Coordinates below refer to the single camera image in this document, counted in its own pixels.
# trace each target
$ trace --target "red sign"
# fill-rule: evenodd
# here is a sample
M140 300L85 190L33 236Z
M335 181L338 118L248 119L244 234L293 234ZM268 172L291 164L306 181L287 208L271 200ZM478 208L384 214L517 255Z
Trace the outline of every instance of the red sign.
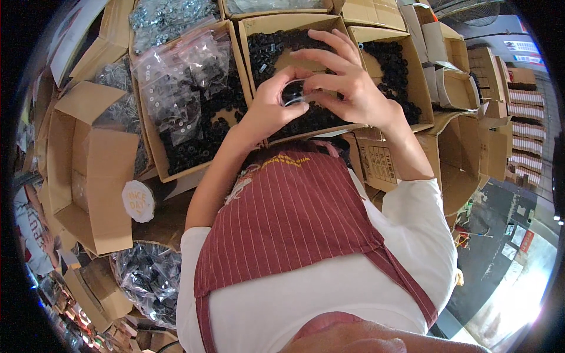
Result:
M520 251L528 252L529 246L532 244L533 236L534 232L532 232L531 230L526 232L526 235L522 240L522 244L520 245Z

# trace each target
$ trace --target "white long-sleeve shirt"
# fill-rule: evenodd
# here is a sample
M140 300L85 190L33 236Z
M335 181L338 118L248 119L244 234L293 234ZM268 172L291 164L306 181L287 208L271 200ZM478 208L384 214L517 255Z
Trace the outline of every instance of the white long-sleeve shirt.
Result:
M387 193L381 213L362 184L371 224L441 312L455 286L457 252L444 218L437 181L404 181ZM176 325L189 353L204 353L196 317L194 270L209 227L182 236ZM420 308L361 254L339 256L290 272L257 278L210 294L210 320L218 353L278 352L311 318L343 311L392 328L425 334Z

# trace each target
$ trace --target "forearm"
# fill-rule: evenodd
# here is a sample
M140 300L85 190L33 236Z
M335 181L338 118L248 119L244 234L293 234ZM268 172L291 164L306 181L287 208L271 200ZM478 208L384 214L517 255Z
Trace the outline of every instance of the forearm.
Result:
M204 178L196 188L186 213L185 230L195 226L212 226L218 211L224 204L225 197L233 187L233 183L249 152L254 145L249 144L240 134L236 126L232 128L222 142L212 164L208 167Z
M401 180L429 180L433 169L402 112L381 128Z
M48 252L47 255L49 256L49 260L51 260L53 268L57 268L57 266L59 266L59 256L57 255L57 252L53 250L52 252Z

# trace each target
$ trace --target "person's left hand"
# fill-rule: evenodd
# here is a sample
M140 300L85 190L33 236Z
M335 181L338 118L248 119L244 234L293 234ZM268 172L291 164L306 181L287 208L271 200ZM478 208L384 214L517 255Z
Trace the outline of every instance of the person's left hand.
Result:
M311 71L304 68L287 66L263 82L257 88L251 108L237 124L237 130L242 138L256 145L303 115L310 107L308 103L281 107L279 95L287 82L294 79L306 79L312 75Z
M43 246L42 249L46 254L52 254L55 251L55 238L51 235L51 232L44 230L43 233Z

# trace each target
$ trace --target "hand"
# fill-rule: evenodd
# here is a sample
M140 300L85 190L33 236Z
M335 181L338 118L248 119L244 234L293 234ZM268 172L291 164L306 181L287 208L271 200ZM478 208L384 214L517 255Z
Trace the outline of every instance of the hand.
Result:
M263 82L257 89L251 108L236 126L239 134L243 135L240 136L256 145L303 115L310 107L308 103L281 107L279 95L287 82L312 75L313 73L306 69L288 66Z
M44 230L43 233L43 245L41 248L43 249L44 253L52 254L55 251L55 238L51 235L51 232L48 230Z
M291 53L291 56L299 60L317 61L337 75L318 74L307 78L304 94L311 94L309 98L350 123L369 124L383 129L404 120L402 107L386 99L363 69L357 45L347 35L337 29L332 33L310 29L308 35L333 47L337 54L320 49L300 49ZM344 100L340 101L328 93L312 93L320 88L339 92L344 95Z

